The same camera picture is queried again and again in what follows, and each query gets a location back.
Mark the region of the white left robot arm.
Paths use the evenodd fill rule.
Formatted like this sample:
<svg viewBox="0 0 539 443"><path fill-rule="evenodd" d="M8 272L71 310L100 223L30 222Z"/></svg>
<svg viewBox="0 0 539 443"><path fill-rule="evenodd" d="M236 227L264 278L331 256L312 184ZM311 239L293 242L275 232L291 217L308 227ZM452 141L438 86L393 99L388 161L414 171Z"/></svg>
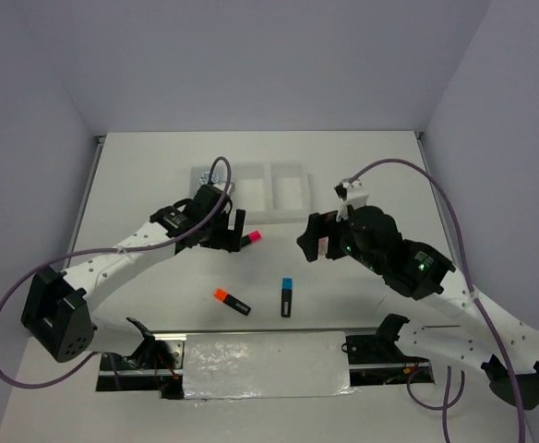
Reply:
<svg viewBox="0 0 539 443"><path fill-rule="evenodd" d="M118 354L135 368L145 367L168 353L168 347L135 318L98 318L99 305L185 249L239 251L245 220L245 211L234 209L229 196L217 186L203 185L193 198L154 212L112 252L62 271L45 266L35 272L21 322L58 363L89 351Z"/></svg>

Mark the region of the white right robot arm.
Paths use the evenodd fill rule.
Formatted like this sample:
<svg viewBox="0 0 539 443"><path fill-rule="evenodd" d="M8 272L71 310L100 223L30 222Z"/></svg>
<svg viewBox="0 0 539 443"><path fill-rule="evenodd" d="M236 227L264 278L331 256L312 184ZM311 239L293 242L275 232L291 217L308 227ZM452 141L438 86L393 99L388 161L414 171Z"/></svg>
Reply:
<svg viewBox="0 0 539 443"><path fill-rule="evenodd" d="M349 257L381 277L393 292L427 305L466 333L457 339L429 331L415 319L388 314L375 334L374 350L386 361L418 356L456 365L486 377L502 401L526 411L539 405L539 330L526 325L477 290L469 291L463 273L433 246L405 239L392 217L374 206L313 213L296 243L305 259Z"/></svg>

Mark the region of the pink highlighter marker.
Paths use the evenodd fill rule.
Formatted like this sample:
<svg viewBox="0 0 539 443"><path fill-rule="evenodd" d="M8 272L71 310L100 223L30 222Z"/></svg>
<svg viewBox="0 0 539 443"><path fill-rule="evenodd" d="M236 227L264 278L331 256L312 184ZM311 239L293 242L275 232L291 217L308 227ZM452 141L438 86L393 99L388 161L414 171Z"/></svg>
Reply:
<svg viewBox="0 0 539 443"><path fill-rule="evenodd" d="M241 238L241 247L245 247L247 245L254 244L255 242L259 241L261 239L261 233L259 231L254 231L249 234L244 235Z"/></svg>

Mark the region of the blue paint jar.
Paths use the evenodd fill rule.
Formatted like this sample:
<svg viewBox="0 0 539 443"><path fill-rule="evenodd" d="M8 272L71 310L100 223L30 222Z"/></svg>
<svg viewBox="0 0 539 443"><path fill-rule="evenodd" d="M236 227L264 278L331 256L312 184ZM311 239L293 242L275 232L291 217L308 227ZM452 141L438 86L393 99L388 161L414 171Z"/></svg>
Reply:
<svg viewBox="0 0 539 443"><path fill-rule="evenodd" d="M200 185L218 185L221 182L220 175L215 171L204 171L198 176L198 183Z"/></svg>
<svg viewBox="0 0 539 443"><path fill-rule="evenodd" d="M317 242L317 256L319 259L327 257L329 252L329 238L327 236L319 238Z"/></svg>

